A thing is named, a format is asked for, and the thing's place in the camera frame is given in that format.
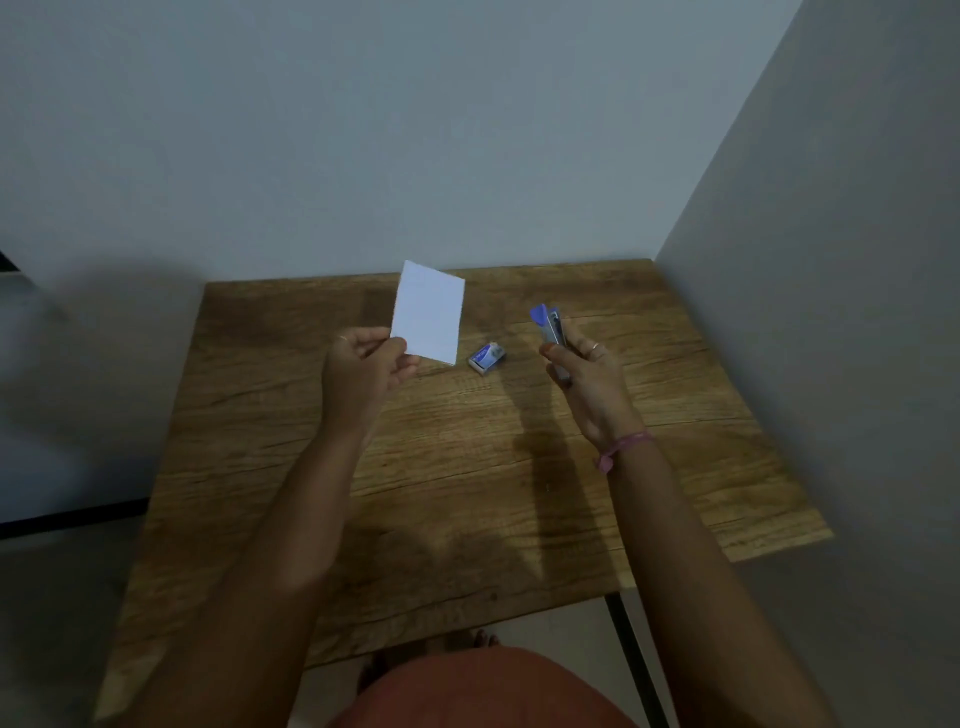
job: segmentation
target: white paper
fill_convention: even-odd
[[[456,364],[464,283],[456,276],[405,260],[390,335],[407,340],[407,353]]]

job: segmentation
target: orange clothing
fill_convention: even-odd
[[[362,692],[330,728],[636,728],[564,667],[516,647],[422,657]]]

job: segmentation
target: pink string bracelet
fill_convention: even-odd
[[[636,443],[642,443],[644,440],[653,440],[654,436],[650,434],[647,430],[643,432],[634,432],[630,435],[624,435],[621,438],[618,438],[610,449],[604,452],[597,459],[597,470],[601,473],[609,473],[613,470],[613,456],[617,453],[618,450],[628,448],[630,445],[636,445]]]

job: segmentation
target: white wall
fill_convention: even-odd
[[[3,343],[0,449],[146,493],[204,280],[655,254],[798,4],[7,0],[0,250],[76,328]],[[114,487],[36,467],[0,520]]]
[[[805,2],[657,258],[837,534],[741,572],[850,726],[957,721],[958,37]]]

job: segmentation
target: table top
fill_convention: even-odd
[[[829,538],[652,261],[454,273],[460,363],[425,362],[383,410],[309,666],[633,586],[606,480],[543,370],[538,303],[618,352],[732,560]],[[236,558],[317,426],[334,332],[388,325],[397,280],[206,287],[98,716],[129,703]],[[464,360],[489,341],[506,357],[479,376]]]

